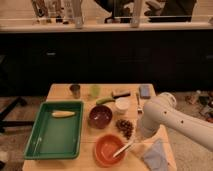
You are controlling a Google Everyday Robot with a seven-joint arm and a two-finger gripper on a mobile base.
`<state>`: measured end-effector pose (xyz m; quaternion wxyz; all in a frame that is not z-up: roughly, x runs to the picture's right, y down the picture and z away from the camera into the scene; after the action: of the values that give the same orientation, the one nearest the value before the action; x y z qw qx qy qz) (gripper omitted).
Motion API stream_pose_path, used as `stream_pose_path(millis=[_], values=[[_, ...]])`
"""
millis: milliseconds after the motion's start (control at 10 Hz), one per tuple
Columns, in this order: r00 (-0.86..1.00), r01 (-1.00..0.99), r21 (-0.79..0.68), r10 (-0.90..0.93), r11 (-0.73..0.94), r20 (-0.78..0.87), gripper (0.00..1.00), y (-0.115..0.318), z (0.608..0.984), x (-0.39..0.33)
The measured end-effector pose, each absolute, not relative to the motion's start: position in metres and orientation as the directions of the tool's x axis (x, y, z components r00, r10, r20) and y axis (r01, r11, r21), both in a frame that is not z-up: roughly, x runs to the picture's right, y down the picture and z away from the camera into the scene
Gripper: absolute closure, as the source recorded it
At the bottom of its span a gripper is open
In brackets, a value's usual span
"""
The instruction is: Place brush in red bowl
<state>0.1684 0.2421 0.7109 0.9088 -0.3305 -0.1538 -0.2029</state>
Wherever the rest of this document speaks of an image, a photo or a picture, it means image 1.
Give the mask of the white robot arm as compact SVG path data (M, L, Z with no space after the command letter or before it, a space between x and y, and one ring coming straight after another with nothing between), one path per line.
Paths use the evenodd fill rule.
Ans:
M176 105L175 97L167 92L147 100L137 120L140 138L153 137L165 125L213 152L213 124L176 110Z

